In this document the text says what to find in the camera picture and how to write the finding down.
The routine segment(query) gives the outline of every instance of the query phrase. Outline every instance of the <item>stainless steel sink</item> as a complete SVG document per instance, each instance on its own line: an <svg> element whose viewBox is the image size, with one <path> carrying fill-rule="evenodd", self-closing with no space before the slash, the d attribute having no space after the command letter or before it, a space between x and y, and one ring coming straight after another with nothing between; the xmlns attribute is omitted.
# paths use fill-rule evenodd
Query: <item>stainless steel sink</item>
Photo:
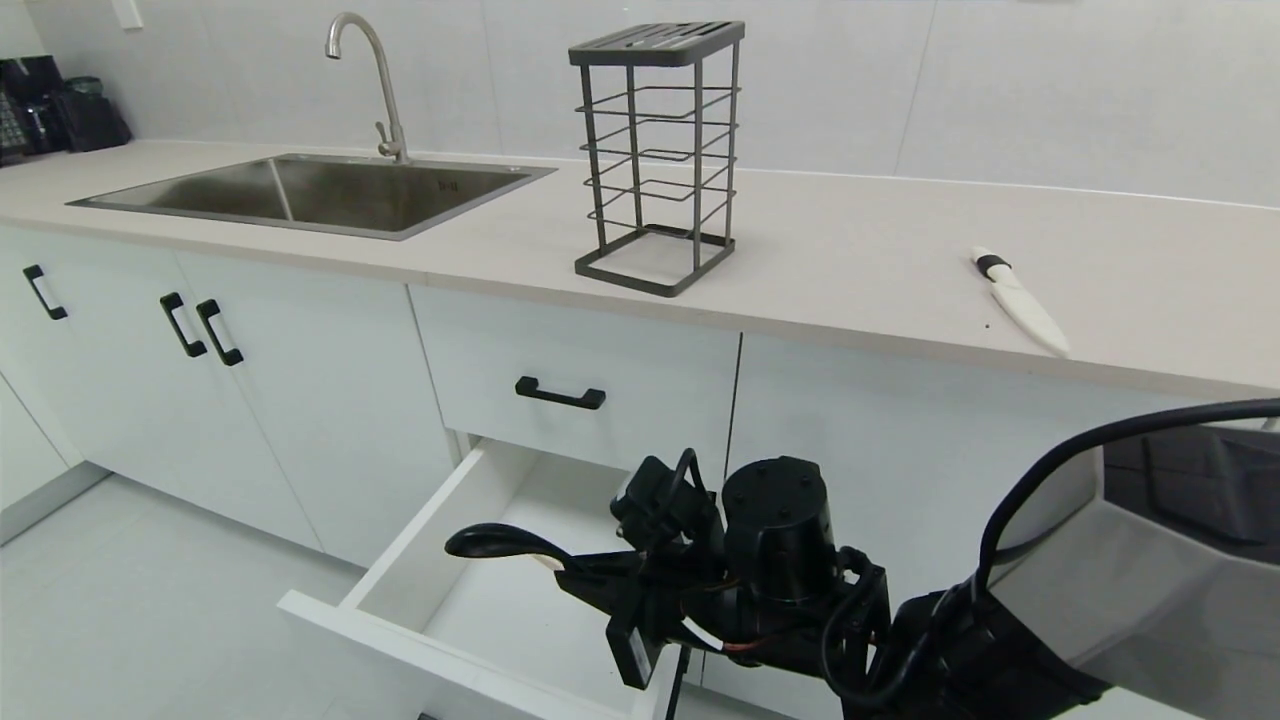
<svg viewBox="0 0 1280 720"><path fill-rule="evenodd" d="M280 155L68 202L399 241L554 168Z"/></svg>

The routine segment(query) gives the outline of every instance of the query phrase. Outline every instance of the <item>tile wall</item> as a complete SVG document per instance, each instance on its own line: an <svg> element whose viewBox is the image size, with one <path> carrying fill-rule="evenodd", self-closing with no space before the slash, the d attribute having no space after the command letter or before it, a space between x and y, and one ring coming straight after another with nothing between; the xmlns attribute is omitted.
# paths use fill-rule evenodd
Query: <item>tile wall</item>
<svg viewBox="0 0 1280 720"><path fill-rule="evenodd" d="M639 22L740 18L745 167L1280 206L1270 0L137 4L141 31L122 31L110 0L29 10L64 73L102 77L140 137L372 147L383 110L367 45L348 31L344 60L323 54L346 9L381 35L412 149L576 158L570 45Z"/></svg>
<svg viewBox="0 0 1280 720"><path fill-rule="evenodd" d="M0 58L44 53L40 35L23 0L0 0Z"/></svg>

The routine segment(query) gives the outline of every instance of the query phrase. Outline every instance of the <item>white countertop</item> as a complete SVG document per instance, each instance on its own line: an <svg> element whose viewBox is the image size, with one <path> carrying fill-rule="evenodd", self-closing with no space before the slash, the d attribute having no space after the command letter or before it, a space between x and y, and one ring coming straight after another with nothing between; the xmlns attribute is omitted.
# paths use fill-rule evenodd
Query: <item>white countertop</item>
<svg viewBox="0 0 1280 720"><path fill-rule="evenodd" d="M585 163L439 156L561 169L403 242L64 205L300 151L343 154L151 141L6 167L0 223L1160 392L1280 395L1275 209L740 170L737 250L667 300L573 273L595 246ZM1014 265L1070 359L1002 313L974 245Z"/></svg>

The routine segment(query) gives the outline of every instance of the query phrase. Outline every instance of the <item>metal knife holder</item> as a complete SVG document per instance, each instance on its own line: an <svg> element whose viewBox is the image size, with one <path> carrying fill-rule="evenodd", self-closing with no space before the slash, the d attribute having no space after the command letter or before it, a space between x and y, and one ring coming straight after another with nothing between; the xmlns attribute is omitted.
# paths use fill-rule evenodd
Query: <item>metal knife holder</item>
<svg viewBox="0 0 1280 720"><path fill-rule="evenodd" d="M580 275L620 284L641 292L675 297L707 274L733 251L733 164L737 135L739 45L746 35L742 22L641 24L570 49L570 63L582 74L582 106L598 247L573 264ZM704 60L722 50L732 53L728 85L707 85ZM596 97L591 69L621 67L626 90ZM637 85L637 68L690 68L691 85ZM687 97L681 108L658 106L659 99ZM608 120L622 127L602 133ZM640 137L658 126L677 126L692 131L687 146L650 146ZM710 161L713 168L708 168ZM673 163L655 173L650 163ZM660 177L645 177L646 174ZM631 202L620 202L630 197ZM654 202L677 204L687 222L681 225L646 223L645 209ZM669 215L671 208L663 208ZM713 234L708 224L723 213L723 234ZM609 228L626 232L609 240ZM596 263L646 237L690 241L690 270L673 283L644 279L607 270Z"/></svg>

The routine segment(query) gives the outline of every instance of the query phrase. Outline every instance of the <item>black handle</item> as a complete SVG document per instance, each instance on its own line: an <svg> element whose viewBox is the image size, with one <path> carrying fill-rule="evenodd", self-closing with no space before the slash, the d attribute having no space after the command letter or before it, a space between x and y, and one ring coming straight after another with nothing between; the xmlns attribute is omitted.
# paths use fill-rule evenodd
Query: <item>black handle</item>
<svg viewBox="0 0 1280 720"><path fill-rule="evenodd" d="M169 316L169 324L173 327L173 334L178 336L178 342L182 343L182 348L187 352L187 357L200 357L201 355L209 352L205 343L198 340L196 342L187 342L187 336L182 334L182 328L178 327L178 318L175 318L173 313L178 307L182 307L180 295L170 292L160 299L160 306L164 307L164 314Z"/></svg>
<svg viewBox="0 0 1280 720"><path fill-rule="evenodd" d="M45 293L40 292L40 288L36 287L36 278L45 277L45 270L41 269L40 265L23 268L22 274L27 277L27 284L31 286L31 292L35 292L36 297L40 299L40 304L44 305L45 313L49 313L50 320L61 320L63 318L67 316L65 307L63 307L61 305L59 305L58 307L50 307L49 301L45 300Z"/></svg>
<svg viewBox="0 0 1280 720"><path fill-rule="evenodd" d="M218 333L214 331L214 324L209 322L210 318L221 311L223 309L218 306L218 301L212 299L196 305L196 314L200 315L200 322L205 324L205 332L209 333L209 340L214 341L214 350L216 350L218 356L223 359L223 365L230 368L232 365L239 365L243 363L244 354L234 347L230 350L223 347L223 341L219 340Z"/></svg>
<svg viewBox="0 0 1280 720"><path fill-rule="evenodd" d="M516 380L516 395L521 397L532 397L534 400L545 400L547 402L559 402L561 405L570 405L572 407L581 407L584 410L599 410L604 405L604 391L588 388L582 393L582 397L571 397L568 395L559 395L556 392L547 392L538 389L538 378L530 378L525 375Z"/></svg>
<svg viewBox="0 0 1280 720"><path fill-rule="evenodd" d="M480 523L462 528L444 542L444 552L454 557L545 555L559 560L564 568L586 573L586 568L576 557L547 538L506 523Z"/></svg>

